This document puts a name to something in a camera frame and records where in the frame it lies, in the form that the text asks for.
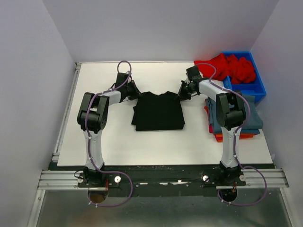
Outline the black floral t shirt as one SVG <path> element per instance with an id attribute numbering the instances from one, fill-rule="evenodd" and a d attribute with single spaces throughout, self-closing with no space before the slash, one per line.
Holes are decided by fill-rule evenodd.
<path id="1" fill-rule="evenodd" d="M 136 131 L 182 130 L 185 120 L 178 95 L 170 91 L 142 93 L 134 106 L 132 125 Z"/>

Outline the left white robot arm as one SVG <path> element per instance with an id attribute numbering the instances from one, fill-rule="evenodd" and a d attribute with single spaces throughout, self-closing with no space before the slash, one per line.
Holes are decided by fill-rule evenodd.
<path id="1" fill-rule="evenodd" d="M 95 187 L 105 182 L 107 171 L 104 170 L 102 156 L 102 132 L 107 124 L 108 110 L 113 104 L 123 102 L 126 98 L 136 99 L 141 95 L 131 72 L 119 72 L 116 82 L 101 93 L 86 92 L 77 115 L 77 123 L 84 133 L 87 159 L 82 176 L 82 183 L 91 183 Z"/>

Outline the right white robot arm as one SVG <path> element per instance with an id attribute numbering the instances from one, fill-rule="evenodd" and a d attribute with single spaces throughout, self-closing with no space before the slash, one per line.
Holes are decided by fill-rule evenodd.
<path id="1" fill-rule="evenodd" d="M 239 140 L 243 124 L 250 116 L 249 106 L 241 92 L 234 92 L 217 85 L 212 79 L 203 78 L 198 67 L 186 69 L 187 79 L 181 81 L 178 97 L 189 100 L 194 95 L 206 95 L 215 101 L 216 119 L 223 134 L 223 154 L 219 163 L 218 181 L 229 185 L 241 175 Z"/>

